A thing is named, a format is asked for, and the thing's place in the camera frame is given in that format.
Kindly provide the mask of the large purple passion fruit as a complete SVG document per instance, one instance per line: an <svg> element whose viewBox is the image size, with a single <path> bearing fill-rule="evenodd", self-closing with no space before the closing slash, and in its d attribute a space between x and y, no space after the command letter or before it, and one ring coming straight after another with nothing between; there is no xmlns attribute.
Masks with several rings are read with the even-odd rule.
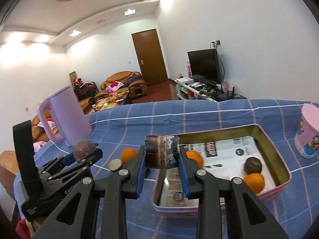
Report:
<svg viewBox="0 0 319 239"><path fill-rule="evenodd" d="M87 139L79 140L73 146L73 156L77 162L82 161L86 156L91 154L97 149L98 143L92 142Z"/></svg>

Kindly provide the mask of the orange tangerine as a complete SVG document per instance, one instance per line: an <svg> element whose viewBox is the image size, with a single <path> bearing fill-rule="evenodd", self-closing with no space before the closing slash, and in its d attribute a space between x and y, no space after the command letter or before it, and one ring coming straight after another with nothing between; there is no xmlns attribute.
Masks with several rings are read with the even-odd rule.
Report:
<svg viewBox="0 0 319 239"><path fill-rule="evenodd" d="M188 158L195 160L200 169L203 168L204 159L200 153L198 153L197 151L186 151L186 155Z"/></svg>
<svg viewBox="0 0 319 239"><path fill-rule="evenodd" d="M264 176L260 173L251 173L243 178L245 184L257 195L265 187Z"/></svg>
<svg viewBox="0 0 319 239"><path fill-rule="evenodd" d="M135 159L138 156L136 149L128 147L121 152L121 161L127 164L131 159Z"/></svg>

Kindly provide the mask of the small dark passion fruit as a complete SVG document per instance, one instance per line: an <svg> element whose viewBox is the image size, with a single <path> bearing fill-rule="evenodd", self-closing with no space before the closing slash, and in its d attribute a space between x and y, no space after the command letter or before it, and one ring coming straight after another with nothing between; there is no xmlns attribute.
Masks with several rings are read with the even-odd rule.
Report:
<svg viewBox="0 0 319 239"><path fill-rule="evenodd" d="M249 157L244 163L244 172L249 175L252 173L259 173L262 172L262 163L261 161L256 157Z"/></svg>

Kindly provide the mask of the dark sugarcane piece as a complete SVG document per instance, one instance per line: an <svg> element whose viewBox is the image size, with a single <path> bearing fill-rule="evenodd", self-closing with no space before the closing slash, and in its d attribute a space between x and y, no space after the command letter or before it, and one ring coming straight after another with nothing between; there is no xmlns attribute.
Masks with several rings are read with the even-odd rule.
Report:
<svg viewBox="0 0 319 239"><path fill-rule="evenodd" d="M179 137L148 135L145 137L145 162L150 169L172 169L179 165Z"/></svg>

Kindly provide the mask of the sugarcane piece pale end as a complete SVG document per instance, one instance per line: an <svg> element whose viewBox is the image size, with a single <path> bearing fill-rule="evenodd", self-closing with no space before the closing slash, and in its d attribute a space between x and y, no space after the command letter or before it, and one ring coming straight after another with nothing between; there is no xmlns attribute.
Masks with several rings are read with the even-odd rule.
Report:
<svg viewBox="0 0 319 239"><path fill-rule="evenodd" d="M112 159L109 164L108 164L108 168L111 172L116 172L117 170L120 170L122 168L122 161L119 158L116 159Z"/></svg>

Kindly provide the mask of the blue plaid tablecloth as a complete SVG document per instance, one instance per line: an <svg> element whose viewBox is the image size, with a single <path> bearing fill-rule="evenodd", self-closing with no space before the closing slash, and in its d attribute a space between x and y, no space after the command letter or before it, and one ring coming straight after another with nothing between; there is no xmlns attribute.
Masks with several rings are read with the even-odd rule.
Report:
<svg viewBox="0 0 319 239"><path fill-rule="evenodd" d="M288 186L266 207L290 238L302 238L318 215L318 157L302 157L294 145L307 102L288 100L160 101L89 114L93 142L103 158L91 167L94 180L108 177L108 162L126 147L139 149L147 135L170 135L258 124L274 143L291 174ZM195 238L195 218L164 218L151 203L157 171L151 170L141 198L128 200L128 238Z"/></svg>

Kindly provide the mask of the pink electric kettle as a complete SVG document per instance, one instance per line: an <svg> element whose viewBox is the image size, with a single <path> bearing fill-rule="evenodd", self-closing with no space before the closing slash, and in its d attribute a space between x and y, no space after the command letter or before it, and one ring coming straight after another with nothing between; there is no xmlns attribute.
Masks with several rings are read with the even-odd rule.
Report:
<svg viewBox="0 0 319 239"><path fill-rule="evenodd" d="M53 134L45 111L48 110L55 123L58 133ZM74 91L67 85L45 98L38 106L37 115L49 138L54 143L64 141L68 147L72 147L79 140L91 135L92 127L89 119L83 113Z"/></svg>

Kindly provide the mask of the printed paper in tin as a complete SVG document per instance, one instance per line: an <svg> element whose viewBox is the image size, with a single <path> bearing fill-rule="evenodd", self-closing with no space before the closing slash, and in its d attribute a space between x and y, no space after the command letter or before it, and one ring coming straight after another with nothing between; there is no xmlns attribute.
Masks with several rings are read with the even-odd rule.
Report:
<svg viewBox="0 0 319 239"><path fill-rule="evenodd" d="M197 151L204 159L203 168L217 178L231 180L233 177L244 178L244 163L249 157L256 157L262 163L261 174L265 179L263 192L275 188L277 185L267 167L262 154L258 150L252 136L220 140L217 142L203 142L184 144L186 151ZM196 207L198 199L189 200L185 197L181 187L178 169L167 170L162 192L159 198L161 207Z"/></svg>

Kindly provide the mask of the pink rectangular tin box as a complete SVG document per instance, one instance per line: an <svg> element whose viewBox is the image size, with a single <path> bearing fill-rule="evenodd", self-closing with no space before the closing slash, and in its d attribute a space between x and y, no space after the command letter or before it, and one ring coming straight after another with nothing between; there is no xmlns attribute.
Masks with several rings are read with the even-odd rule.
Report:
<svg viewBox="0 0 319 239"><path fill-rule="evenodd" d="M244 178L244 164L255 157L262 164L265 187L258 197L262 202L274 199L291 180L286 162L264 129L258 124L179 134L187 151L197 151L203 158L204 170L217 178ZM182 194L177 169L159 170L151 198L153 208L168 218L194 217L198 200Z"/></svg>

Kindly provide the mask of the cluttered coffee table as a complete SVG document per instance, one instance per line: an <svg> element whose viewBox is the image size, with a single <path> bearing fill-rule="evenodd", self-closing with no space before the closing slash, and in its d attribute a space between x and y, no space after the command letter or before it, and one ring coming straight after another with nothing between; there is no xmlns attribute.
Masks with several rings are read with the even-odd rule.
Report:
<svg viewBox="0 0 319 239"><path fill-rule="evenodd" d="M130 103L129 91L112 92L110 94L98 94L94 98L97 111L111 109Z"/></svg>

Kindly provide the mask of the orange leather sofa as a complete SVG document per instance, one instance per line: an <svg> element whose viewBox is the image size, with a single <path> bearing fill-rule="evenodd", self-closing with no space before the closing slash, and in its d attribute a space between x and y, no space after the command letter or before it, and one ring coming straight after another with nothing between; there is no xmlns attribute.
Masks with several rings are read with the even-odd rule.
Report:
<svg viewBox="0 0 319 239"><path fill-rule="evenodd" d="M113 93L128 92L130 99L147 95L147 83L139 72L121 71L106 79L100 85L101 92L95 95L95 101L108 97Z"/></svg>

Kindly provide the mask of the pink cartoon cup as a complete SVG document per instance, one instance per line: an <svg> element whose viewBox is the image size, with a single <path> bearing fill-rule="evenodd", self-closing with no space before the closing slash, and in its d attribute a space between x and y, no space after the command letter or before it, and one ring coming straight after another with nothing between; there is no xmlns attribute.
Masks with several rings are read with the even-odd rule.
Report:
<svg viewBox="0 0 319 239"><path fill-rule="evenodd" d="M315 105L305 104L301 113L295 146L303 157L313 158L318 153L319 109Z"/></svg>

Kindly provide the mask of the brown wooden door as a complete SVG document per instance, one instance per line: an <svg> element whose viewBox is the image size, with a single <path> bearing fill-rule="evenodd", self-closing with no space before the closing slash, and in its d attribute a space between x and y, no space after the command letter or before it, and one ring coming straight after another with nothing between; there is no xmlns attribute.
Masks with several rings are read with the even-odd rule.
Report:
<svg viewBox="0 0 319 239"><path fill-rule="evenodd" d="M147 85L165 83L168 75L156 29L133 33L131 36L141 74Z"/></svg>

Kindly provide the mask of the white tv stand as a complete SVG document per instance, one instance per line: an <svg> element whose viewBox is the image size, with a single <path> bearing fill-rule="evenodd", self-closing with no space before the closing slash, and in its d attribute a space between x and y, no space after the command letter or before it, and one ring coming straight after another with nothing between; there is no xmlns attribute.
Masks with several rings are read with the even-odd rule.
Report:
<svg viewBox="0 0 319 239"><path fill-rule="evenodd" d="M221 89L220 85L210 85L207 83L195 82L191 78L178 78L174 80L176 84L176 96L184 100L216 100L217 92ZM247 99L245 96L235 93L234 99Z"/></svg>

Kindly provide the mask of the black wifi router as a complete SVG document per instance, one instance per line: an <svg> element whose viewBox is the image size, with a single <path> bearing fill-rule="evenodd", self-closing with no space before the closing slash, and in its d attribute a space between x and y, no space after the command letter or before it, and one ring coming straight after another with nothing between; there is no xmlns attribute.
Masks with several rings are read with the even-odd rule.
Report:
<svg viewBox="0 0 319 239"><path fill-rule="evenodd" d="M234 99L235 97L235 88L233 86L227 86L223 87L221 86L221 89L219 92L217 92L216 100L217 101L225 101Z"/></svg>

